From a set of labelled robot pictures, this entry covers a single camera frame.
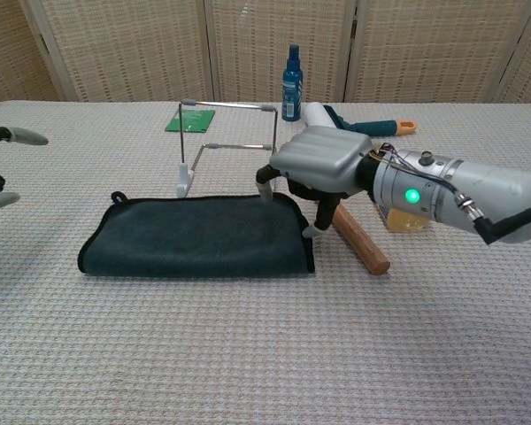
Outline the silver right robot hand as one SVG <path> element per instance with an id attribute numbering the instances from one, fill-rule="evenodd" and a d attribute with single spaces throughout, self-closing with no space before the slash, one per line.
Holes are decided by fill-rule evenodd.
<path id="1" fill-rule="evenodd" d="M 368 135 L 335 127 L 309 126 L 284 143 L 256 172 L 255 184 L 262 200 L 273 199 L 270 181 L 287 179 L 289 191 L 317 203 L 315 221 L 302 236 L 322 235 L 333 223 L 343 199 L 370 191 L 377 164 L 369 156 Z"/>

